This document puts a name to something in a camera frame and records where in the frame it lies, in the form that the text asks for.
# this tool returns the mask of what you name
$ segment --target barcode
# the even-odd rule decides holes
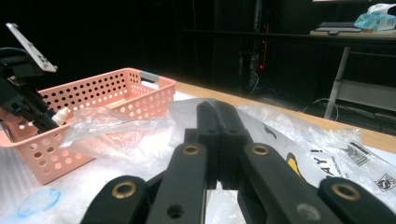
[[[367,153],[366,151],[361,151],[360,147],[354,146],[355,144],[348,144],[346,153],[349,156],[350,159],[352,159],[356,164],[359,166],[362,166],[364,163],[366,163],[369,159],[367,158]]]

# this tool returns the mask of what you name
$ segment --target desk leg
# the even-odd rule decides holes
[[[335,77],[334,83],[332,84],[332,93],[330,94],[329,103],[327,103],[326,113],[324,115],[325,119],[330,119],[332,116],[332,110],[334,108],[335,101],[340,90],[341,81],[343,79],[344,70],[347,66],[347,58],[349,56],[350,47],[344,47],[344,53],[341,58],[340,65],[338,67],[337,76]]]

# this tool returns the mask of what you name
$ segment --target desk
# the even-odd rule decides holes
[[[238,96],[199,88],[186,83],[177,83],[176,100],[190,99],[192,96],[216,98],[232,105],[265,105]],[[271,107],[323,128],[351,127],[328,119],[317,118],[275,106]],[[395,137],[365,130],[362,130],[362,133],[365,145],[371,143],[370,146],[372,147],[396,153],[395,148],[392,147],[396,144]],[[145,156],[150,158],[151,163],[153,163],[152,161],[159,161],[157,159],[162,159],[165,155],[165,153],[158,153],[158,150],[169,149],[169,152],[171,152],[171,148],[166,146],[168,141],[169,139],[156,139],[156,144],[160,144],[163,148],[145,148],[148,149],[148,151],[145,151]],[[70,174],[61,176],[46,186],[41,186],[13,149],[0,148],[0,150],[0,170],[2,170],[0,174],[0,198],[2,199],[0,203],[0,223],[79,223],[94,196],[109,180],[120,175],[137,175],[148,180],[152,178],[149,171],[163,170],[167,165],[165,162],[158,162],[159,164],[139,168],[130,162],[121,163],[101,158],[81,166]],[[46,196],[46,199],[43,200],[38,196]],[[215,197],[217,197],[215,194],[211,195],[211,199]],[[230,207],[234,200],[232,198],[228,199],[230,201],[227,202],[230,203],[227,205]],[[218,208],[219,206],[213,203],[208,203],[208,205],[212,208]],[[24,216],[17,216],[20,211]],[[237,214],[233,210],[229,215],[235,217]]]
[[[311,35],[328,35],[327,32],[311,31]],[[337,36],[349,36],[358,38],[386,38],[396,39],[396,30],[373,32],[373,33],[339,33]],[[338,72],[332,85],[324,118],[329,119],[332,116],[335,101],[342,99],[358,104],[370,105],[387,110],[396,111],[396,89],[391,87],[378,86],[368,83],[343,80],[344,70],[347,65],[347,59],[350,53],[350,47],[344,47],[343,56],[338,67]]]

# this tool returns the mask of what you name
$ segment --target basket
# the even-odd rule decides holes
[[[152,89],[142,80],[158,84]],[[123,68],[95,77],[49,88],[39,93],[49,107],[58,111],[69,108],[66,124],[42,134],[31,122],[3,122],[0,147],[14,147],[43,185],[92,161],[91,156],[59,148],[76,110],[86,106],[104,106],[119,110],[134,119],[163,116],[166,104],[174,100],[176,82],[133,68]]]

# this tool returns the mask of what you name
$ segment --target dark background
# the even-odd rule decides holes
[[[59,67],[38,77],[38,89],[134,67],[177,81],[260,100],[268,95],[301,110],[330,95],[342,46],[268,42],[265,68],[252,93],[241,91],[240,52],[247,41],[185,35],[190,30],[252,32],[252,0],[6,1],[0,13],[0,47],[21,45],[4,25],[14,22]],[[374,3],[263,0],[262,29],[308,35],[323,21],[354,21]],[[389,14],[395,15],[395,8]],[[396,55],[395,47],[353,51]],[[352,54],[346,77],[396,87],[394,57]]]

